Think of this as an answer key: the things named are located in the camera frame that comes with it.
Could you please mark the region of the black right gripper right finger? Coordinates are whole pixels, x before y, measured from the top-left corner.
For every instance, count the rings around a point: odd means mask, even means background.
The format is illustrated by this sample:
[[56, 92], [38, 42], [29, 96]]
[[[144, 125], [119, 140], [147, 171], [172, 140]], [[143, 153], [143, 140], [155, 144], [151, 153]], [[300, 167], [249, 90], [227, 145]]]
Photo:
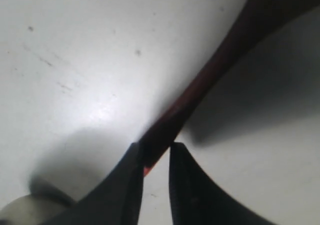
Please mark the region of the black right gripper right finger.
[[170, 147], [169, 199], [175, 225], [269, 225], [221, 189], [183, 143]]

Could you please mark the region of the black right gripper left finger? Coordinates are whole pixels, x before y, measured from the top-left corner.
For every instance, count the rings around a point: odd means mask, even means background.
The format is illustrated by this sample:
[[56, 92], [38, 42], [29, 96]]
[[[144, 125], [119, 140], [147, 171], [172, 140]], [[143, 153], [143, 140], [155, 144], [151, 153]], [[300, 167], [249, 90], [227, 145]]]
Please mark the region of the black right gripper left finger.
[[139, 220], [144, 165], [142, 149], [133, 143], [111, 173], [76, 205], [46, 225], [136, 225]]

